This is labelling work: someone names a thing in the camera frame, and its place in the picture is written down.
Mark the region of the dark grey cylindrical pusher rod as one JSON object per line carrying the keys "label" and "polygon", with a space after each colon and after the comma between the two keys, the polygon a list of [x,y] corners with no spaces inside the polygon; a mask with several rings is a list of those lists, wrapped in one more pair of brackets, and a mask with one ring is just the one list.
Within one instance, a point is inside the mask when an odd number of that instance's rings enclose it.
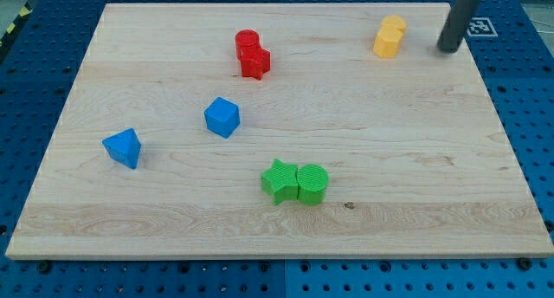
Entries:
{"label": "dark grey cylindrical pusher rod", "polygon": [[454,0],[436,44],[442,53],[457,52],[480,3],[481,0]]}

